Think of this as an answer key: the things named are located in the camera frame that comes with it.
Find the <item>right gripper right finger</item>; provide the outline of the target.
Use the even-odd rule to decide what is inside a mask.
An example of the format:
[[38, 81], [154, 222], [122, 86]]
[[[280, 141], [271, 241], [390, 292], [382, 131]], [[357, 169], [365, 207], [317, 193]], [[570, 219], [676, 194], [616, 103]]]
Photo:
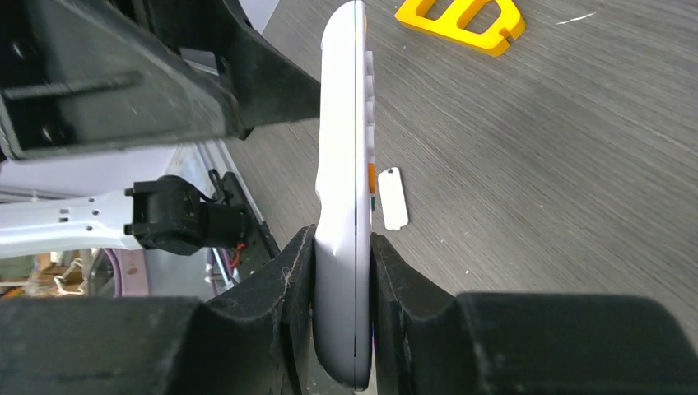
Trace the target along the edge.
[[380, 394], [455, 394], [464, 336], [455, 298], [371, 236], [375, 373]]

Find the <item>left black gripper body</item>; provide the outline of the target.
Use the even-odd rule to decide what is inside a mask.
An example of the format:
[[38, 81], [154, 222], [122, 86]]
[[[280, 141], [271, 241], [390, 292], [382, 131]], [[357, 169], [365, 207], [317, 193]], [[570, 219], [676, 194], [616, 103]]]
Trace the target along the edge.
[[2, 2], [7, 158], [174, 145], [241, 129], [229, 91], [109, 2]]

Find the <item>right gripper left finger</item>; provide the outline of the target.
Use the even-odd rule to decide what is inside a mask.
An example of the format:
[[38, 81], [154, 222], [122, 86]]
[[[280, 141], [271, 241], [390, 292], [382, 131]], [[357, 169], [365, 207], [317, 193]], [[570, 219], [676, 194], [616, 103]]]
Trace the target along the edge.
[[313, 225], [241, 284], [207, 302], [226, 324], [215, 346], [215, 394], [306, 394]]

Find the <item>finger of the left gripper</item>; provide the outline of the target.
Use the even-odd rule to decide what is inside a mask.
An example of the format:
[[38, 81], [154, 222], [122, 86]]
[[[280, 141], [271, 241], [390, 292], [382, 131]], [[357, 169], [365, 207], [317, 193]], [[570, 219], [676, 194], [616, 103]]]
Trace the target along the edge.
[[319, 116], [319, 81], [267, 42], [239, 2], [140, 1], [138, 20], [171, 49], [215, 55], [219, 85], [235, 108], [233, 137]]

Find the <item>white remote control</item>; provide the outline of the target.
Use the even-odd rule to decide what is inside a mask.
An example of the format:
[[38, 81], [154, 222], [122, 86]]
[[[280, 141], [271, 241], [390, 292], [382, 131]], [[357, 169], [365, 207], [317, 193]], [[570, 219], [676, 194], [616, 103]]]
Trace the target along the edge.
[[319, 161], [315, 191], [314, 348], [336, 382], [368, 387], [371, 370], [370, 266], [374, 131], [373, 55], [365, 4], [348, 1], [321, 39]]

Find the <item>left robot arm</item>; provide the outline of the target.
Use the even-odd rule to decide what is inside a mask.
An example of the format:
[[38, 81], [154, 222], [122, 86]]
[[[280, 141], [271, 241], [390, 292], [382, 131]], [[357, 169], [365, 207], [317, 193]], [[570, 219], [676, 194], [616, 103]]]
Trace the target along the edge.
[[[238, 1], [4, 1], [1, 158], [42, 160], [233, 137], [314, 119], [319, 81]], [[43, 250], [233, 248], [257, 228], [214, 179], [175, 175], [1, 209], [4, 258]]]

